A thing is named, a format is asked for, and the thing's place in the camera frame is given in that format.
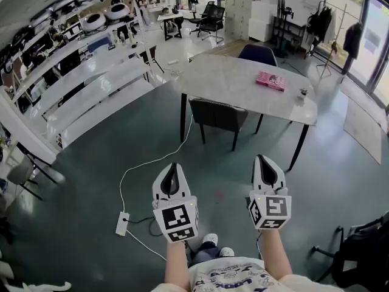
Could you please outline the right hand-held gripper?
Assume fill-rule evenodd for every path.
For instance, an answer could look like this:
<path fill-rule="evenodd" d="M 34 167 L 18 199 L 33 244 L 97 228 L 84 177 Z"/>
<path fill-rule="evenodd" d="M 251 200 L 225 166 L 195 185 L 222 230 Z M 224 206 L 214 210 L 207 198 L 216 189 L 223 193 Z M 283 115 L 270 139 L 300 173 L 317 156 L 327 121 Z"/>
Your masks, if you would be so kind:
<path fill-rule="evenodd" d="M 292 202 L 284 172 L 267 156 L 257 155 L 253 162 L 252 184 L 247 210 L 254 228 L 281 229 L 291 218 Z"/>

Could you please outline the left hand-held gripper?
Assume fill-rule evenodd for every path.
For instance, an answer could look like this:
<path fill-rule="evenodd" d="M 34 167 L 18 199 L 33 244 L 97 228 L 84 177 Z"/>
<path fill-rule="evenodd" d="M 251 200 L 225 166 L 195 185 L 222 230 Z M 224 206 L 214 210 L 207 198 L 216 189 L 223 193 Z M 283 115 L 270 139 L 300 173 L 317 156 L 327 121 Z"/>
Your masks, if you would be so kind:
<path fill-rule="evenodd" d="M 168 164 L 154 180 L 153 213 L 159 228 L 169 243 L 198 236 L 197 198 L 190 189 L 180 164 Z"/>

